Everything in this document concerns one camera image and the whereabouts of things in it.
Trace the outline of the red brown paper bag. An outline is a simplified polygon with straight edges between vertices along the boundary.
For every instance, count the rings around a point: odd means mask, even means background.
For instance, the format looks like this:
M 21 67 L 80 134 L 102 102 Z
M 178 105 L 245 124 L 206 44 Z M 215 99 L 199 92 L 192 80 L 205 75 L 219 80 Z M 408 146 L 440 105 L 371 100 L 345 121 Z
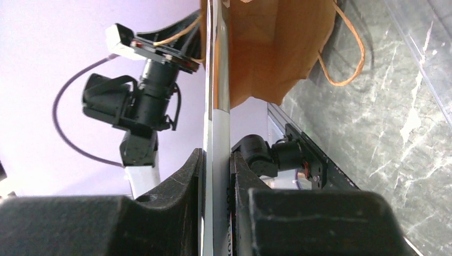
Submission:
M 200 32 L 196 61 L 206 69 L 215 109 L 229 110 L 250 97 L 279 105 L 316 63 L 333 86 L 348 85 L 362 72 L 365 46 L 337 1 L 201 1 L 200 7 L 187 28 L 154 45 Z M 360 51 L 354 73 L 343 81 L 332 79 L 322 58 L 337 16 Z

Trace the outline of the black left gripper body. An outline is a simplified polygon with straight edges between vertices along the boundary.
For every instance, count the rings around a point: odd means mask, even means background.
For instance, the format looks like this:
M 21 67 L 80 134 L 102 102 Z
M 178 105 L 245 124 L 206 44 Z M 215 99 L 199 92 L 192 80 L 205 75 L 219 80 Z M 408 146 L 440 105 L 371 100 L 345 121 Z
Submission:
M 181 108 L 178 74 L 199 68 L 200 18 L 195 11 L 163 29 L 134 33 L 156 50 L 144 59 L 142 75 L 136 80 L 92 74 L 82 95 L 83 113 L 122 130 L 175 130 Z

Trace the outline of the metal tongs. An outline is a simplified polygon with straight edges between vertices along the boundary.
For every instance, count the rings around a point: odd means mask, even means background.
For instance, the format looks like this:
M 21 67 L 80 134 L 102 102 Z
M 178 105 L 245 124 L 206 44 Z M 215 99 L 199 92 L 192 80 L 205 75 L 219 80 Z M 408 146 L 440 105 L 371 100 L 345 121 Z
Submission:
M 202 255 L 232 255 L 229 1 L 206 1 Z

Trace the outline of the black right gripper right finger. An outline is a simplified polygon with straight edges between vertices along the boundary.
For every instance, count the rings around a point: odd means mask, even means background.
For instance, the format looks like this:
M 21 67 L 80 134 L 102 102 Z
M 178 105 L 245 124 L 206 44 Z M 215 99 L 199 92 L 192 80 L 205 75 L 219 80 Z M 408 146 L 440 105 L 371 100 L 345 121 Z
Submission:
M 230 159 L 234 255 L 409 255 L 388 202 L 369 191 L 272 189 Z

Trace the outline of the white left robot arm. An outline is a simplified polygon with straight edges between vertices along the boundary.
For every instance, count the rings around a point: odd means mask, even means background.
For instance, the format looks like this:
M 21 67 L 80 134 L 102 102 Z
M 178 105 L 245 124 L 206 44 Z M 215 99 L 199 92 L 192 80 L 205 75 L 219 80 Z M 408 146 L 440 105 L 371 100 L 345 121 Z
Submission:
M 119 146 L 122 165 L 134 197 L 160 183 L 158 132 L 175 130 L 180 111 L 167 114 L 172 96 L 182 95 L 177 85 L 181 71 L 194 73 L 201 56 L 200 11 L 194 11 L 165 28 L 134 32 L 121 24 L 106 31 L 111 53 L 144 60 L 139 79 L 129 75 L 109 78 L 92 74 L 83 90 L 83 113 L 124 130 Z

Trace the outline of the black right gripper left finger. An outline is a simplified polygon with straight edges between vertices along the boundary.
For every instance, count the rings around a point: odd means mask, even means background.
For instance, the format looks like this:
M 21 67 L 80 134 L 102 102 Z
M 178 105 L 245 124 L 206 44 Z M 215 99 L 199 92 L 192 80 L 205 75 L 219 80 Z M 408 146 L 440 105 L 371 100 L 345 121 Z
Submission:
M 203 151 L 152 190 L 15 197 L 1 204 L 1 255 L 198 255 Z

